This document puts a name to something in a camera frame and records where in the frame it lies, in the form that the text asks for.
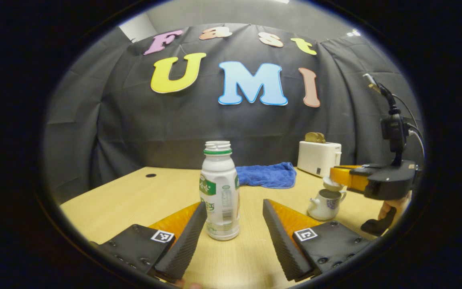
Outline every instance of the colorful letter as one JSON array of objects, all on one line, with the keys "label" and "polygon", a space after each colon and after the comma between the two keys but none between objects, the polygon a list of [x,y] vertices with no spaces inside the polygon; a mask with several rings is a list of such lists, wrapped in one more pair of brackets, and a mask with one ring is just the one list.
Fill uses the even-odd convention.
[{"label": "colorful letter", "polygon": [[313,45],[311,45],[311,43],[308,43],[306,41],[304,41],[304,39],[302,38],[292,38],[290,39],[292,41],[295,41],[295,43],[297,43],[297,47],[304,51],[305,53],[308,53],[308,54],[311,54],[311,55],[316,55],[317,54],[317,51],[312,51],[310,48],[308,48],[308,46],[312,47]]},{"label": "colorful letter", "polygon": [[216,37],[228,37],[231,35],[229,28],[225,26],[220,27],[213,27],[202,31],[201,36],[199,37],[200,40],[212,39]]},{"label": "colorful letter", "polygon": [[176,37],[176,35],[181,35],[181,34],[183,34],[183,31],[172,31],[172,32],[156,35],[149,49],[144,52],[144,55],[162,51],[165,48],[163,46],[163,43],[171,44],[172,41],[174,41],[174,38]]},{"label": "colorful letter", "polygon": [[258,35],[260,37],[260,41],[263,42],[264,44],[275,46],[275,47],[284,46],[284,44],[280,41],[280,38],[277,35],[266,33],[266,32],[260,32],[258,33]]},{"label": "colorful letter", "polygon": [[169,80],[172,64],[178,61],[178,57],[169,57],[158,60],[154,63],[154,73],[152,73],[151,89],[157,93],[178,92],[189,87],[199,74],[201,59],[206,53],[192,53],[185,55],[186,63],[185,75],[178,80]]},{"label": "colorful letter", "polygon": [[306,95],[304,96],[304,104],[317,108],[320,106],[320,100],[317,96],[317,86],[315,84],[315,78],[317,75],[307,68],[299,68],[299,72],[304,78],[304,87],[306,88]]},{"label": "colorful letter", "polygon": [[224,70],[224,94],[219,97],[219,104],[239,104],[242,97],[238,95],[237,85],[250,103],[258,97],[263,86],[262,104],[270,106],[286,106],[288,100],[283,95],[279,73],[281,66],[264,63],[254,76],[238,61],[226,61],[219,64]]}]

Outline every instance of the wooden table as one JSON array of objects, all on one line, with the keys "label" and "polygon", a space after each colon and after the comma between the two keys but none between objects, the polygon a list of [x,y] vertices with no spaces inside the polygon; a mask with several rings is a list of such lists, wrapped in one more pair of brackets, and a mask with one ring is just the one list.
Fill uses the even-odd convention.
[{"label": "wooden table", "polygon": [[[197,249],[183,278],[204,288],[286,288],[286,281],[263,219],[263,199],[272,199],[306,214],[309,198],[323,189],[322,179],[299,169],[290,189],[240,187],[240,234],[229,241],[201,232]],[[146,177],[154,173],[156,177]],[[108,241],[132,224],[143,226],[200,201],[200,170],[146,167],[63,203],[66,217],[88,240]],[[377,218],[382,201],[347,192],[335,220],[361,236],[370,218]]]}]

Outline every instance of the white bottle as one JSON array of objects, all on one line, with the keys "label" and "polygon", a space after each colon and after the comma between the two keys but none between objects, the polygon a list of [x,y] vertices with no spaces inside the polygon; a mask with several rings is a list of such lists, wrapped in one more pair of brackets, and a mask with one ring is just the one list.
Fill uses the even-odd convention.
[{"label": "white bottle", "polygon": [[206,230],[216,240],[230,240],[240,231],[240,183],[231,159],[231,144],[207,141],[204,154],[199,195],[206,202]]}]

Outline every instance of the blue towel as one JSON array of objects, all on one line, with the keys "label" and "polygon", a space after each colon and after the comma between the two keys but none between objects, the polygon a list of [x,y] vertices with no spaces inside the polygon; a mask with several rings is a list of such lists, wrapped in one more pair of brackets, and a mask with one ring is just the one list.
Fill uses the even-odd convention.
[{"label": "blue towel", "polygon": [[295,185],[297,172],[292,163],[271,166],[236,167],[240,185],[260,185],[270,189],[289,189]]}]

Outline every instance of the wall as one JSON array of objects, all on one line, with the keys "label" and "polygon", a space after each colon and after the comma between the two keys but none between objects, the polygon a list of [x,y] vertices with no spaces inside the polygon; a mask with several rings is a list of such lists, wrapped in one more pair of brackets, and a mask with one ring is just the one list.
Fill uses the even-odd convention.
[{"label": "wall", "polygon": [[313,4],[291,0],[173,0],[120,27],[134,41],[197,24],[251,23],[274,27],[322,42],[345,36],[352,24]]}]

